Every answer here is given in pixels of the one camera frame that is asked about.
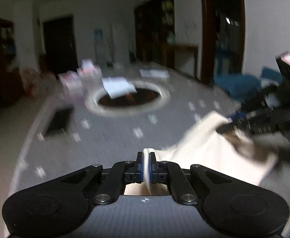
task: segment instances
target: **floor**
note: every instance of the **floor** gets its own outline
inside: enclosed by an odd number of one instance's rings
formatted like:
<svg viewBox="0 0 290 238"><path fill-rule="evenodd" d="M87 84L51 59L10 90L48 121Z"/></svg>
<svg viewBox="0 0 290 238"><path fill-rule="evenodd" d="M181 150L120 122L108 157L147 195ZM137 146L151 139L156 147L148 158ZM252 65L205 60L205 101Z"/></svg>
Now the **floor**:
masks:
<svg viewBox="0 0 290 238"><path fill-rule="evenodd" d="M4 222L2 205L8 198L12 175L27 132L43 104L44 98L21 98L14 106L0 110L0 238Z"/></svg>

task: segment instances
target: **white paper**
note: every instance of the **white paper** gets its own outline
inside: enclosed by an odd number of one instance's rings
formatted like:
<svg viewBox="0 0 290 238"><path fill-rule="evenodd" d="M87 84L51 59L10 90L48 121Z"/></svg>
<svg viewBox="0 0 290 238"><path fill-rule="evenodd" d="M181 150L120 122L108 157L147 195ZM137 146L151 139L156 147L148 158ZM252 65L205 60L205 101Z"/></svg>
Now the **white paper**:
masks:
<svg viewBox="0 0 290 238"><path fill-rule="evenodd" d="M152 77L152 78L169 78L169 73L167 70L140 70L142 77Z"/></svg>
<svg viewBox="0 0 290 238"><path fill-rule="evenodd" d="M129 93L137 93L134 85L128 83L123 77L102 78L102 83L105 91L112 99Z"/></svg>

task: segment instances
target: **white cloth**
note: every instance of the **white cloth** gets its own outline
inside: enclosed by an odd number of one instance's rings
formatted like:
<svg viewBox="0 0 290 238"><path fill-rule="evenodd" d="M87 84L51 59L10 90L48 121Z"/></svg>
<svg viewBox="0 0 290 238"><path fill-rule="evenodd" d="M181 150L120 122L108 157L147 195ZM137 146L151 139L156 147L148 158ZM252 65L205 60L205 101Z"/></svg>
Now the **white cloth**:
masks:
<svg viewBox="0 0 290 238"><path fill-rule="evenodd" d="M175 162L183 169L190 169L192 164L199 164L258 186L272 170L278 157L275 153L254 144L240 131L226 134L225 137L218 134L216 128L228 122L229 120L220 114L211 112L189 129L181 141L168 151L144 149L144 182L149 193L159 193L156 186L149 183L150 152L155 152L157 161ZM127 185L125 194L139 193L136 189L137 185Z"/></svg>

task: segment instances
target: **silver screw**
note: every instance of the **silver screw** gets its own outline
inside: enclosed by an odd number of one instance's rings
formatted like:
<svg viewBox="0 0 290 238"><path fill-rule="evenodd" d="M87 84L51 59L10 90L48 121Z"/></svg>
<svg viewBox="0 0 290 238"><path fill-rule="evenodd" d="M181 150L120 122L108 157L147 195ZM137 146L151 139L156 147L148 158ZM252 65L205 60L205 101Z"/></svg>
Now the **silver screw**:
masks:
<svg viewBox="0 0 290 238"><path fill-rule="evenodd" d="M197 196L193 194L184 194L181 196L181 199L185 202L193 202L197 199Z"/></svg>
<svg viewBox="0 0 290 238"><path fill-rule="evenodd" d="M110 195L107 195L105 193L101 193L95 197L95 200L99 201L99 202L107 202L110 200L110 198L111 198Z"/></svg>

